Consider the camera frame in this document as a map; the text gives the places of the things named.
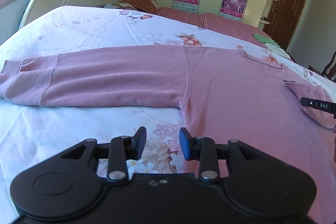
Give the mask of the person's right hand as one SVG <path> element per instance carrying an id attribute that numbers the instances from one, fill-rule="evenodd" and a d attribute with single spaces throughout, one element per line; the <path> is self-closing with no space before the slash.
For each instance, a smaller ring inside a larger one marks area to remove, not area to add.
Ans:
<path id="1" fill-rule="evenodd" d="M 334 133 L 334 155 L 336 154 L 336 125 L 333 127 Z"/>

